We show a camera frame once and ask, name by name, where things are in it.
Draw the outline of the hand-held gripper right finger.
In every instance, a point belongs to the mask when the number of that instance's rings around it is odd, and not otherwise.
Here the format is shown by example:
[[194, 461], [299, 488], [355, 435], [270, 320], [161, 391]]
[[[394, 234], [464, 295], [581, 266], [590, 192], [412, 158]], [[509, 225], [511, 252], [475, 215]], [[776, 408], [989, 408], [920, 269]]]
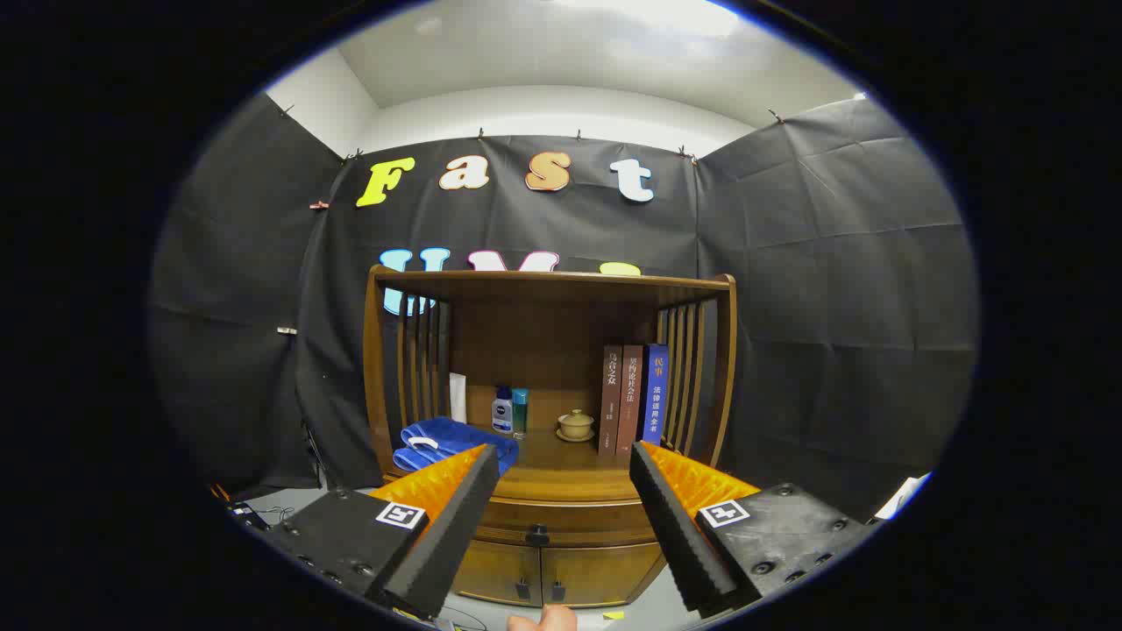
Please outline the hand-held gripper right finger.
[[629, 452], [629, 482], [678, 595], [702, 618], [813, 578], [877, 530], [798, 485], [760, 488], [646, 441]]

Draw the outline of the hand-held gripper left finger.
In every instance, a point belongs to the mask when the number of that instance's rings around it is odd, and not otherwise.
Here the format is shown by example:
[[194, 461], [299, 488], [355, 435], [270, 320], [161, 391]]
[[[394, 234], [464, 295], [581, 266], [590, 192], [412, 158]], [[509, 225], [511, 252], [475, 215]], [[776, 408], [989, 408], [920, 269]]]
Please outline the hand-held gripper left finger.
[[335, 588], [427, 620], [444, 609], [498, 481], [497, 448], [481, 443], [371, 493], [329, 492], [263, 538]]

